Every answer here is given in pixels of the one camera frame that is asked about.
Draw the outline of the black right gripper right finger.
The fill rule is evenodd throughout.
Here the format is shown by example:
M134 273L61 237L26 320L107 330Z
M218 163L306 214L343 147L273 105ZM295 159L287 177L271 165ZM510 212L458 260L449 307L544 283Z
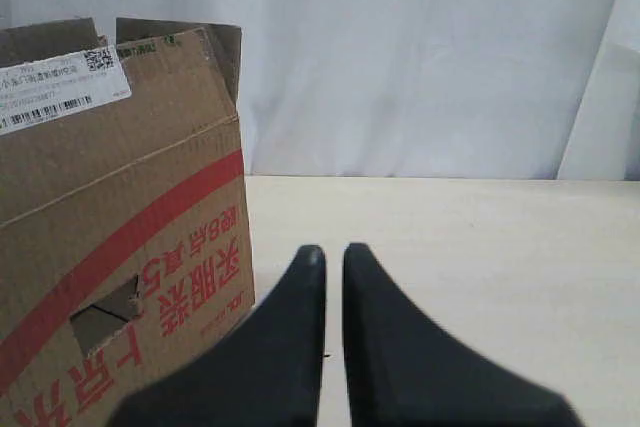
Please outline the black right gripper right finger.
M482 356L424 314L364 243L343 257L354 426L580 426L559 393Z

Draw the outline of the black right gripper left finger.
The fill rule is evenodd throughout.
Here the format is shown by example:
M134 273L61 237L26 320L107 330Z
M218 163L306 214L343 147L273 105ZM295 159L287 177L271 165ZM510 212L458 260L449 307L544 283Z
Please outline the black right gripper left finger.
M325 255L304 245L246 320L189 365L128 396L109 425L316 425L325 314Z

